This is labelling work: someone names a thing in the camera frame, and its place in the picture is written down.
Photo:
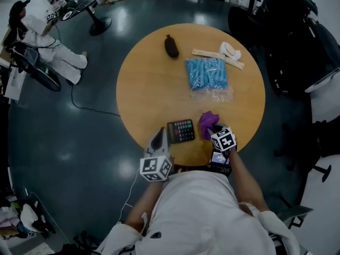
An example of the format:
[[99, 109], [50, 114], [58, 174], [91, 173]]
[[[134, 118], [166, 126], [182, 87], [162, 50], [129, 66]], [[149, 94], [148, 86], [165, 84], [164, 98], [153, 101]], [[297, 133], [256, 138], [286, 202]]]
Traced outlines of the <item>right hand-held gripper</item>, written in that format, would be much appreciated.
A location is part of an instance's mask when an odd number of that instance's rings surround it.
[[225, 124], [213, 124], [207, 127], [207, 132], [215, 149], [225, 152], [237, 146], [236, 136]]

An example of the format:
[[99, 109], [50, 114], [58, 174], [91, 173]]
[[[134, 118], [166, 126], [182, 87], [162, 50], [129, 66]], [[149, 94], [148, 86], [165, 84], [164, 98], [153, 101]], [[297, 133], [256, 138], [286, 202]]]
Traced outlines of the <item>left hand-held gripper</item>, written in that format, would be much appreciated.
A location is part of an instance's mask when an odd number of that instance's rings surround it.
[[140, 159], [140, 175], [149, 182], [167, 181], [173, 166], [164, 129], [161, 127], [149, 140], [144, 157]]

